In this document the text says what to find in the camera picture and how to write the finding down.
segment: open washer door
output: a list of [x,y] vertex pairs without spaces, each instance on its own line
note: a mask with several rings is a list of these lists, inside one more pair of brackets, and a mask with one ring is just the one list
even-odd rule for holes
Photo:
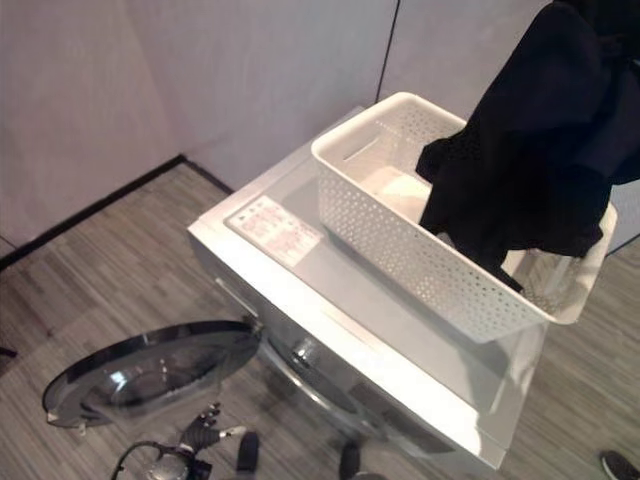
[[257,352],[260,333],[228,320],[203,321],[131,337],[67,368],[45,389],[51,425],[83,428],[147,421],[222,379]]

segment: white wall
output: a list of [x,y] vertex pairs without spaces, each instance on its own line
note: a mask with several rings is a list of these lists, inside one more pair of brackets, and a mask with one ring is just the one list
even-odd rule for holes
[[122,1],[2,0],[2,237],[23,244],[177,152]]
[[417,93],[468,118],[549,0],[402,0],[382,96]]
[[238,188],[374,101],[395,0],[0,0],[0,236],[187,153]]
[[395,0],[130,0],[187,156],[239,188],[375,100]]

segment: black shoe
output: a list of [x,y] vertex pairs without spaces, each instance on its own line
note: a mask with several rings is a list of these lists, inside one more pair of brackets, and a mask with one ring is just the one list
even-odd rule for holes
[[618,452],[602,452],[600,461],[602,468],[611,480],[640,480],[640,470],[637,470]]
[[238,449],[238,463],[236,472],[256,473],[258,469],[258,455],[260,452],[260,440],[256,432],[247,432],[242,437]]
[[360,471],[360,447],[353,442],[342,448],[340,456],[340,480],[351,480]]

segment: wood-pattern floor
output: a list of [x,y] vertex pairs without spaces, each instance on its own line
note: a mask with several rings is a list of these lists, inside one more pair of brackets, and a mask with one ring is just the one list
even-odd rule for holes
[[[42,391],[98,348],[229,315],[186,240],[186,227],[223,198],[177,167],[0,275],[0,345],[20,353],[0,357],[0,478],[108,478],[133,434],[108,426],[81,437],[50,427]],[[639,272],[635,241],[605,261],[580,322],[551,329],[513,448],[492,478],[601,480],[602,448],[640,465]],[[261,435],[258,479],[337,478],[340,436],[258,360],[225,383],[221,399],[222,425],[245,423]],[[150,433],[171,435],[171,425]],[[231,475],[236,447],[231,440],[207,453],[216,478]],[[466,478],[392,453],[364,457],[389,480]]]

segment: perforated basket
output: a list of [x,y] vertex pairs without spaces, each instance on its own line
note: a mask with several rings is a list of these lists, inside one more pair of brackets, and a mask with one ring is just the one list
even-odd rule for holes
[[417,224],[430,191],[415,173],[420,152],[464,125],[416,95],[397,93],[318,138],[312,152],[322,222],[476,342],[539,322],[575,322],[604,259],[615,210],[609,205],[603,238],[584,259],[510,252],[503,268],[526,272],[518,278],[524,296],[516,293]]

